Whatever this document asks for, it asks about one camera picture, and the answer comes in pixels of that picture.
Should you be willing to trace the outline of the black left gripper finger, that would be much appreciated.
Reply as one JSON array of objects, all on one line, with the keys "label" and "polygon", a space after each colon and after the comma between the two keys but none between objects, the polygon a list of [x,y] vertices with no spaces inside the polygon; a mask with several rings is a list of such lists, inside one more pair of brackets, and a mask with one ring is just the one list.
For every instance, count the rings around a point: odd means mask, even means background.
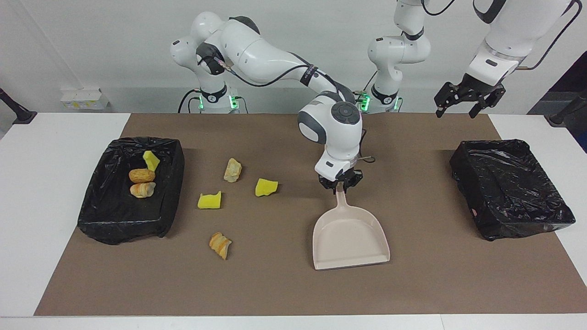
[{"label": "black left gripper finger", "polygon": [[436,96],[434,96],[434,102],[437,107],[435,112],[436,117],[441,118],[449,107],[459,104],[463,92],[463,86],[460,84],[453,84],[451,82],[443,84]]},{"label": "black left gripper finger", "polygon": [[486,96],[479,94],[476,104],[468,112],[469,117],[474,119],[478,113],[480,113],[480,111],[484,110],[485,108],[497,106],[497,103],[501,100],[505,92],[506,90],[504,87],[497,87]]}]

